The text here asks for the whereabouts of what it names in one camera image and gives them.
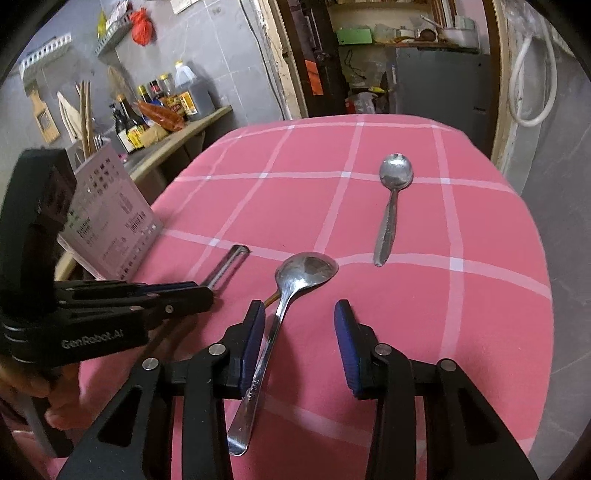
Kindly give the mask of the person's left hand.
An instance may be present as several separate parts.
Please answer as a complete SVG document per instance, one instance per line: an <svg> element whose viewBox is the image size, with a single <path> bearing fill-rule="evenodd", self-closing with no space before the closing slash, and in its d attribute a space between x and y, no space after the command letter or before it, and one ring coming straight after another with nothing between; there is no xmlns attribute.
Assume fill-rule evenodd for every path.
<svg viewBox="0 0 591 480"><path fill-rule="evenodd" d="M12 358L2 356L1 401L14 412L23 414L22 395L49 401L45 419L53 428L62 431L82 429L92 421L80 404L78 364L66 365L57 380L48 381L27 372Z"/></svg>

